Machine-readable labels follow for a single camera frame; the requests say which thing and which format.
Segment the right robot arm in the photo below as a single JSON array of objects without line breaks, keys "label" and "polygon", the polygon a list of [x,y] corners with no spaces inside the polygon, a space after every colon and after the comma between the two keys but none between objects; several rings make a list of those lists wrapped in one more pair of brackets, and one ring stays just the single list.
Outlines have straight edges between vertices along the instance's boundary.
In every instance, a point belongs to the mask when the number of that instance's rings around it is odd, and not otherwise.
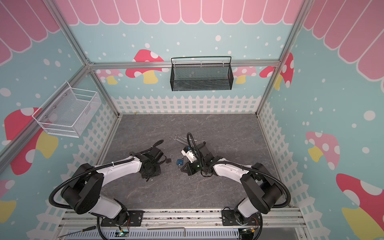
[{"label": "right robot arm", "polygon": [[204,177],[225,177],[240,183],[244,188],[247,197],[234,209],[222,210],[224,226],[260,225],[260,214],[266,215],[271,209],[284,208],[291,203],[289,189],[261,163],[241,165],[215,157],[204,143],[195,147],[184,147],[182,155],[188,161],[181,171],[188,176],[200,172]]}]

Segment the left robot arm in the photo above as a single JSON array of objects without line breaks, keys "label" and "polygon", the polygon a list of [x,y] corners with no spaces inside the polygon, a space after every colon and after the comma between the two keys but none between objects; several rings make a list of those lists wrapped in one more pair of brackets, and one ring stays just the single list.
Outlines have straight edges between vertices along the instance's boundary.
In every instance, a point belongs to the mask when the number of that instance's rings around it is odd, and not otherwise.
[{"label": "left robot arm", "polygon": [[162,164],[160,160],[163,156],[160,149],[151,147],[105,165],[82,164],[71,178],[51,192],[49,203],[56,208],[72,209],[78,215],[88,213],[107,219],[116,226],[125,225],[130,220],[127,208],[118,200],[101,195],[102,188],[130,174],[139,173],[147,181],[159,176]]}]

